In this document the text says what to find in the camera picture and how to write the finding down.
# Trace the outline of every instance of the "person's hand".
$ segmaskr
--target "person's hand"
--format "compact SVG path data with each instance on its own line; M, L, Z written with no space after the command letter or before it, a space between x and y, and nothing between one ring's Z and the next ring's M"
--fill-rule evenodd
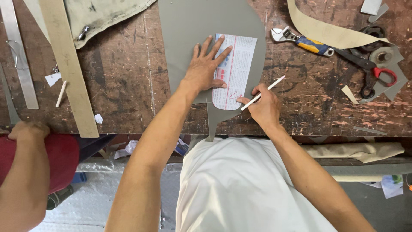
M260 127L264 131L269 128L279 127L281 103L278 97L272 91L268 90L265 84L256 86L252 91L252 95L256 95L259 92L262 94L262 96L258 99L257 102L252 103L248 107L252 118L260 125ZM239 97L237 101L246 105L250 102L250 99L246 97Z
M224 81L214 80L213 74L218 65L222 63L226 56L230 53L232 46L227 47L216 59L213 60L225 40L225 36L222 35L212 47L209 54L206 54L212 38L212 36L206 38L206 41L201 47L200 53L200 44L196 44L194 46L192 61L186 71L185 78L183 78L181 82L181 84L183 83L186 85L186 88L195 90L197 93L202 90L210 89L211 87L227 87L227 84Z
M17 140L19 137L32 137L44 139L50 133L50 128L42 123L18 122L9 134L9 139Z

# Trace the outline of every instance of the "black scissors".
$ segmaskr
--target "black scissors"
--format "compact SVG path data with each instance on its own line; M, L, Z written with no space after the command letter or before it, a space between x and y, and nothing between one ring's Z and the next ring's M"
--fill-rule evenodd
M374 76L380 81L382 84L384 84L387 87L391 87L396 84L398 81L398 77L396 74L390 70L390 69L381 69L376 66L376 64L368 59L360 58L357 57L349 52L343 51L341 49L331 47L333 48L339 55L345 57L349 61L355 63L359 67L363 68L363 70L366 72L366 77L365 77L365 86L362 88L360 91L361 95L363 98L371 98L375 95L375 90L373 89L373 83L372 79L370 78L370 73L373 72ZM387 73L392 77L392 82L388 83L383 81L382 79L379 78L379 75L381 72Z

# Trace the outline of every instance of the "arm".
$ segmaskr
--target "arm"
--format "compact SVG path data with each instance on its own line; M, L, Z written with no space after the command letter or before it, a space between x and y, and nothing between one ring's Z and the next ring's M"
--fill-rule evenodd
M44 219L50 181L44 146L48 134L48 127L23 121L9 134L17 147L0 187L0 231L29 231Z
M315 206L340 232L375 231L352 203L345 191L307 152L305 152L279 123L280 102L263 84L253 89L261 92L258 102L249 111L279 152L295 189ZM247 104L250 100L238 98Z
M201 90L227 87L222 80L213 80L213 73L232 48L228 47L212 60L224 37L206 54L211 41L212 36L209 36L200 54L199 44L194 47L186 76L139 140L123 172L105 231L127 232L137 228L158 231L160 175L176 146L192 102Z

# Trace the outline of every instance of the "metal ruler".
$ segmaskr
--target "metal ruler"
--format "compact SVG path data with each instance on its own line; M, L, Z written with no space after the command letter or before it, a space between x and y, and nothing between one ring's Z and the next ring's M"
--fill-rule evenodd
M19 75L21 89L28 109L38 109L36 92L30 75L26 54L24 52L23 41L21 41L19 25L17 24L16 13L14 12L13 0L0 0L0 10L6 28L7 43L10 45L17 74Z
M0 64L0 78L3 82L3 91L6 96L7 108L9 109L10 124L16 125L21 119L14 107L12 95L10 94L9 86L7 85L6 77L4 76L3 66Z

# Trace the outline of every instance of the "worn table surface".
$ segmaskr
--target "worn table surface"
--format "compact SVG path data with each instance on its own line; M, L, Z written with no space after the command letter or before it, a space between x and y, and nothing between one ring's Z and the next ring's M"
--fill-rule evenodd
M399 63L407 77L412 71L411 1L387 2L389 10L377 21L386 27L388 39L399 46L405 60ZM293 43L274 44L269 31L293 23L286 0L249 0L259 14L267 35L267 52L261 82L287 79L274 92L283 102L281 123L291 135L372 135L354 126L381 130L388 136L412 136L412 90L410 82L394 102L384 95L371 103L354 106L340 90L344 85L358 97L364 72L334 55L312 54ZM327 23L359 30L367 25L361 14L363 0L297 0L305 14ZM40 120L55 132L76 133L67 97L55 108L62 82L49 87L44 76L52 73L52 48L22 0L14 0L40 109L26 109L11 51L0 26L0 62L13 101L22 119ZM157 3L92 38L78 50L80 64L95 114L103 117L101 133L142 133L170 97L162 31ZM0 90L0 130L9 130L4 93ZM206 104L193 105L183 133L208 133ZM264 134L245 110L221 122L217 134Z

